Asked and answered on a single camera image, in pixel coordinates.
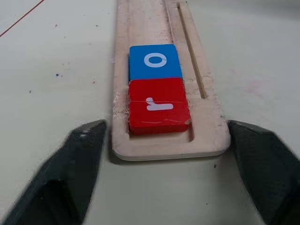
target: block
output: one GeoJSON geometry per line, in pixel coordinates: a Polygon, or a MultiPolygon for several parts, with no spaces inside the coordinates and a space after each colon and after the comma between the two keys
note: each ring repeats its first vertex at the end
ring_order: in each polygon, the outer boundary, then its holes
{"type": "Polygon", "coordinates": [[[129,83],[129,126],[134,135],[184,132],[191,123],[180,78],[129,83]]]}
{"type": "Polygon", "coordinates": [[[186,0],[165,0],[162,7],[161,2],[119,1],[112,150],[117,157],[128,161],[222,154],[229,148],[231,137],[188,3],[186,0]],[[126,56],[131,46],[151,41],[152,44],[173,41],[178,51],[192,119],[192,126],[183,133],[141,136],[129,133],[129,57],[126,56]]]}
{"type": "Polygon", "coordinates": [[[182,78],[175,45],[132,46],[129,51],[130,80],[182,78]]]}

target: table surface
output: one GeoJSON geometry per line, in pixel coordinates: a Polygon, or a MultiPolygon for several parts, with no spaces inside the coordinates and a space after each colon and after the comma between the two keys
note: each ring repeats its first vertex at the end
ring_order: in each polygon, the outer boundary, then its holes
{"type": "MultiPolygon", "coordinates": [[[[0,33],[39,0],[3,0],[0,33]]],[[[190,0],[227,120],[260,125],[300,156],[300,3],[190,0]]],[[[0,219],[86,122],[110,123],[116,0],[45,0],[0,37],[0,219]]],[[[229,150],[125,163],[107,149],[85,224],[263,224],[229,150]]]]}

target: wooden board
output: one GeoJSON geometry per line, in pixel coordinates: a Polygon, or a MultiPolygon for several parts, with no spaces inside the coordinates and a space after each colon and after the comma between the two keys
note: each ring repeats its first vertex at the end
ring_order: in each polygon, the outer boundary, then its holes
{"type": "Polygon", "coordinates": [[[188,4],[183,0],[119,0],[112,149],[129,161],[215,156],[230,134],[188,4]],[[174,43],[192,126],[183,133],[134,136],[128,126],[128,53],[133,45],[174,43]]]}

